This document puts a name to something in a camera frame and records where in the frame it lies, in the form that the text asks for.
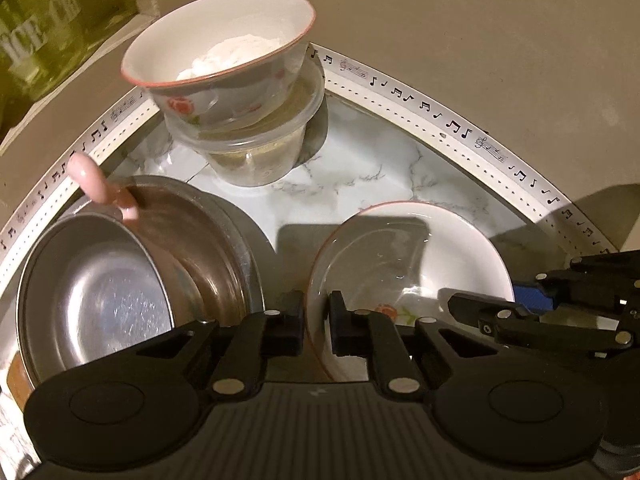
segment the pink handle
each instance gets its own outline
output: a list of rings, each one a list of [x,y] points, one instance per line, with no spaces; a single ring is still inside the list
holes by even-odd
[[[125,187],[107,182],[100,167],[84,153],[74,153],[66,165],[71,178],[78,183],[91,200],[98,204],[113,204],[122,212],[122,220],[137,220],[140,216],[138,202]]]

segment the ribbed surface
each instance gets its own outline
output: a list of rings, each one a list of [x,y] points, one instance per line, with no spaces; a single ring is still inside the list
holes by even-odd
[[[190,443],[136,471],[98,480],[596,480],[581,464],[552,473],[499,470],[447,443],[416,404],[391,402],[367,383],[265,384],[212,411]],[[46,465],[33,480],[90,480]]]

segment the yellow jar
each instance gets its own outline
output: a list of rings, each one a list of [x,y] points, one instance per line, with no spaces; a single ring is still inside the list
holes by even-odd
[[[9,58],[12,75],[20,73],[18,79],[26,86],[26,93],[39,99],[67,78],[84,58],[78,0],[4,2],[8,10],[5,14],[14,19],[5,23],[6,30],[0,33],[0,54]],[[6,60],[0,62],[0,66],[4,64]]]

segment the beige wall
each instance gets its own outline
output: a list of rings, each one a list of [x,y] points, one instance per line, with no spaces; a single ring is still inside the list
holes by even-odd
[[[165,14],[193,0],[137,0],[141,12]],[[134,34],[66,82],[53,99],[41,106],[11,142],[0,148],[0,227],[9,220],[28,192],[58,157],[131,88],[120,76],[120,61]]]
[[[623,245],[640,214],[640,0],[310,1],[311,40],[489,131]]]

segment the marble surface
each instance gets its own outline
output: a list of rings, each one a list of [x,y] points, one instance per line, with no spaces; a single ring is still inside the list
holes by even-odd
[[[393,200],[423,200],[458,213],[492,241],[512,280],[564,265],[564,252],[550,238],[462,170],[335,97],[309,123],[299,165],[264,187],[224,182],[204,158],[168,138],[161,123],[116,173],[164,174],[219,196],[249,238],[268,301],[283,290],[304,290],[318,249],[338,225]],[[153,150],[161,153],[150,156]]]

